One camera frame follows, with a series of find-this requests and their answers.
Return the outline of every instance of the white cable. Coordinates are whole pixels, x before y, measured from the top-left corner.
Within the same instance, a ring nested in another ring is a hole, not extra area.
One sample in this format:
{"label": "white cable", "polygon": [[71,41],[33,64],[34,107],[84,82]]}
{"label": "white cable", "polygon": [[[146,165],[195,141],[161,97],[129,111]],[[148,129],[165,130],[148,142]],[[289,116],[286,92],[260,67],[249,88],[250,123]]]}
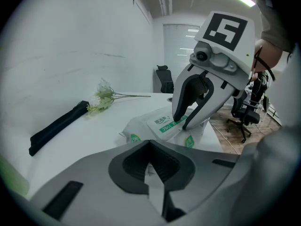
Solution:
{"label": "white cable", "polygon": [[[209,122],[221,135],[223,138],[226,139],[226,137],[224,137],[224,135],[211,123]],[[234,151],[236,152],[237,155],[239,155],[239,153],[237,152],[237,150],[234,148],[234,146],[232,146],[232,144],[226,139],[226,141],[230,144],[230,146],[234,149]]]}

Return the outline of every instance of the office chair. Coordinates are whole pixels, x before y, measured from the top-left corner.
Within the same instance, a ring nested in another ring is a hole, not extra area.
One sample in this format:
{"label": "office chair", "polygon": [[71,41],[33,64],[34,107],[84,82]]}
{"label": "office chair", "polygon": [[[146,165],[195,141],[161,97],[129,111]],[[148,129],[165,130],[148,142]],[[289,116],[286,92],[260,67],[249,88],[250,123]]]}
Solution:
{"label": "office chair", "polygon": [[257,109],[257,106],[251,105],[247,102],[245,102],[245,99],[247,97],[247,93],[244,91],[242,96],[240,98],[235,98],[234,99],[234,104],[231,110],[231,114],[234,118],[239,118],[240,122],[237,121],[233,121],[228,119],[227,123],[230,121],[233,124],[235,124],[234,127],[229,127],[227,129],[227,132],[229,132],[231,129],[234,128],[238,128],[241,130],[241,133],[243,134],[244,139],[242,140],[242,143],[244,143],[246,141],[246,135],[245,135],[245,131],[247,133],[249,133],[248,137],[251,136],[251,132],[244,126],[244,125],[249,125],[249,123],[254,123],[254,124],[258,124],[259,120],[260,120],[260,116],[258,113],[256,113],[255,111],[251,110],[251,108],[253,109]]}
{"label": "office chair", "polygon": [[169,93],[173,94],[174,92],[174,82],[171,77],[171,72],[168,70],[168,67],[166,65],[159,66],[157,65],[158,69],[156,70],[157,76],[159,77],[161,81],[161,92],[162,93]]}

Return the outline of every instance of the window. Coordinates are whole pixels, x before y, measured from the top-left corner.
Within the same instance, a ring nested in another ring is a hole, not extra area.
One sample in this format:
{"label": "window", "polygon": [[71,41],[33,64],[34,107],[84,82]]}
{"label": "window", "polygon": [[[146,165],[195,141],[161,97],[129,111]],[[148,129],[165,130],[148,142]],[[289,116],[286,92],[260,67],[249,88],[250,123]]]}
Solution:
{"label": "window", "polygon": [[163,26],[164,63],[171,72],[173,82],[189,64],[190,54],[197,44],[194,36],[199,26],[168,24]]}

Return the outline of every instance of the tabletop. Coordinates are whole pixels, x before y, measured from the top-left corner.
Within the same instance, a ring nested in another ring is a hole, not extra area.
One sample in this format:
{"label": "tabletop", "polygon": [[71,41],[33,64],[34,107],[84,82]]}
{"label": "tabletop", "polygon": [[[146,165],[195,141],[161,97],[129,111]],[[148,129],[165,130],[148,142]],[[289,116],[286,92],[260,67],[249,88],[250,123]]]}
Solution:
{"label": "tabletop", "polygon": [[[126,139],[119,133],[133,117],[172,105],[167,100],[172,94],[133,94],[151,97],[116,100],[108,110],[95,116],[81,116],[44,145],[30,163],[24,163],[30,170],[27,178],[30,189],[26,198],[30,199],[43,184],[77,160],[126,144]],[[200,144],[199,149],[222,152],[220,142],[209,123]]]}

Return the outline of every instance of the folded black umbrella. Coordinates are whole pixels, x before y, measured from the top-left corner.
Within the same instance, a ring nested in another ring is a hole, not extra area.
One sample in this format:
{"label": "folded black umbrella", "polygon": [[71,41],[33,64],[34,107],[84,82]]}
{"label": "folded black umbrella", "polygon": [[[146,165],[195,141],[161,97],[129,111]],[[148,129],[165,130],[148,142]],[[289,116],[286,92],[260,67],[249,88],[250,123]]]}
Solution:
{"label": "folded black umbrella", "polygon": [[89,102],[81,101],[71,111],[51,123],[45,129],[30,138],[31,147],[29,148],[29,155],[34,156],[48,141],[50,141],[61,130],[69,126],[76,119],[87,112]]}

